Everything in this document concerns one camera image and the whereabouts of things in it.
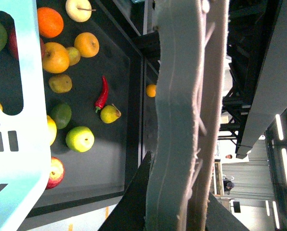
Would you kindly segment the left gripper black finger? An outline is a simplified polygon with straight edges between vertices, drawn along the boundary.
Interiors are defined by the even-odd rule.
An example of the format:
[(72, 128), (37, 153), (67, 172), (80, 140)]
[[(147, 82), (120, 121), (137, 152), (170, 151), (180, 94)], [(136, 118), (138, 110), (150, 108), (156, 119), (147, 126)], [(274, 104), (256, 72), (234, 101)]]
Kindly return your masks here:
[(144, 231), (146, 191), (153, 153), (148, 151), (119, 203), (100, 231)]

